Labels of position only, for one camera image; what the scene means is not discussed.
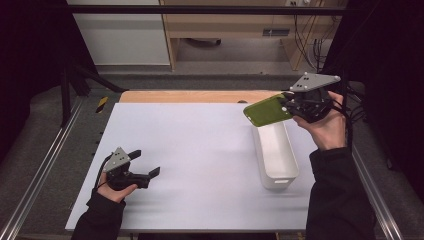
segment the metal rail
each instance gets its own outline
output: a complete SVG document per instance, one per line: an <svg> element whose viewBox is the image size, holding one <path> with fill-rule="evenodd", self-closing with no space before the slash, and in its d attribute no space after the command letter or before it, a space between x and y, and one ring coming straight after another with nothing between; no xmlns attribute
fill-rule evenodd
<svg viewBox="0 0 424 240"><path fill-rule="evenodd" d="M370 203L374 208L386 238L390 240L402 240L403 236L355 145L353 145L352 154L356 167L358 168L359 176L364 184L365 191L368 194Z"/></svg>
<svg viewBox="0 0 424 240"><path fill-rule="evenodd" d="M43 187L43 184L47 179L47 176L49 175L50 170L56 161L57 156L59 155L60 150L62 149L63 144L65 143L84 102L85 99L83 97L77 97L72 109L70 120L64 127L60 128L55 140L44 157L43 162L38 168L31 184L28 186L24 196L22 197L12 216L9 218L9 221L0 232L1 240L13 240L18 235L19 230L21 229L29 211L31 210L32 205L34 204L41 188Z"/></svg>
<svg viewBox="0 0 424 240"><path fill-rule="evenodd" d="M344 7L268 7L197 5L46 5L48 11L77 14L232 14L232 15L358 15L366 9Z"/></svg>

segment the black sleeve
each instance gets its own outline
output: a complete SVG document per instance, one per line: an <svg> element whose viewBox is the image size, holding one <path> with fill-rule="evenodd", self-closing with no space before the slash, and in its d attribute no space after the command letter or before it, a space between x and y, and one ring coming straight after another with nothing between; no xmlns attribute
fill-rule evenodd
<svg viewBox="0 0 424 240"><path fill-rule="evenodd" d="M93 189L88 210L79 218L72 240L116 240L122 223L125 202L116 203Z"/></svg>
<svg viewBox="0 0 424 240"><path fill-rule="evenodd" d="M348 148L310 155L315 184L311 190L306 237L375 239L375 215Z"/></svg>

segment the white cabinet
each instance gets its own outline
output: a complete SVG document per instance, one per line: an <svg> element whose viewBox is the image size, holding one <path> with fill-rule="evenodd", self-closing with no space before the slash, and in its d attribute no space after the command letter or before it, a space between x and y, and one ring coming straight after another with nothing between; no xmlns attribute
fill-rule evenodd
<svg viewBox="0 0 424 240"><path fill-rule="evenodd" d="M157 0L68 0L68 4L158 5ZM94 63L170 65L160 14L74 14Z"/></svg>

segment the white bin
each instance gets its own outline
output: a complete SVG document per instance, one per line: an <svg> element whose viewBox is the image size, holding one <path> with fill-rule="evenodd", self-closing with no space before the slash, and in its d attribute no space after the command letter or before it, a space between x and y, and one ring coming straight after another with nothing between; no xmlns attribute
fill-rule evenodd
<svg viewBox="0 0 424 240"><path fill-rule="evenodd" d="M287 188L299 175L299 167L284 122L253 127L262 185L267 189Z"/></svg>

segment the white table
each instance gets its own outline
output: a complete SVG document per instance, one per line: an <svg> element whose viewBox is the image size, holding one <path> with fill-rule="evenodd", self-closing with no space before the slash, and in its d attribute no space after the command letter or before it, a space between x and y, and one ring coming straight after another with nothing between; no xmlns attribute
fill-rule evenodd
<svg viewBox="0 0 424 240"><path fill-rule="evenodd" d="M126 198L121 229L132 232L245 232L305 229L314 182L309 133L286 121L299 176L283 191L259 177L252 125L231 103L118 103L66 225L87 210L101 162L118 146L142 150L134 173L160 166L148 189Z"/></svg>

